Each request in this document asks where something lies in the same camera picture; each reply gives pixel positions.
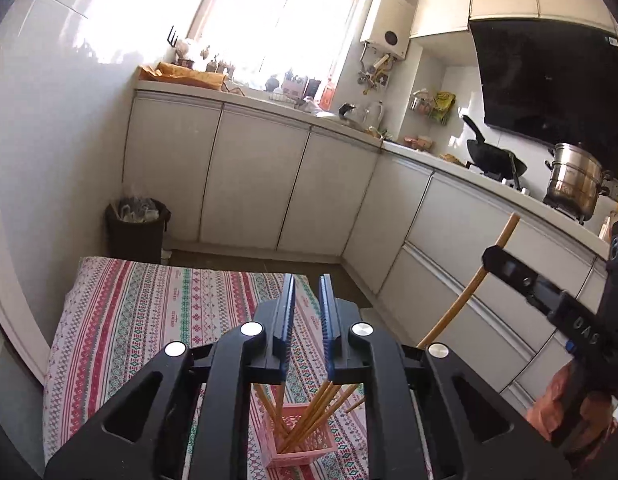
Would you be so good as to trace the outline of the person's right hand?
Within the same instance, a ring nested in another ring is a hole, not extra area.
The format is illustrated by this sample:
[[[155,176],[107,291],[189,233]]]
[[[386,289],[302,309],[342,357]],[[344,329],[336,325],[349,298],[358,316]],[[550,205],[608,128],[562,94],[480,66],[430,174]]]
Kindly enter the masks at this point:
[[[617,427],[611,396],[589,391],[587,378],[576,361],[553,375],[525,419],[544,439],[554,441],[566,452],[595,448]]]

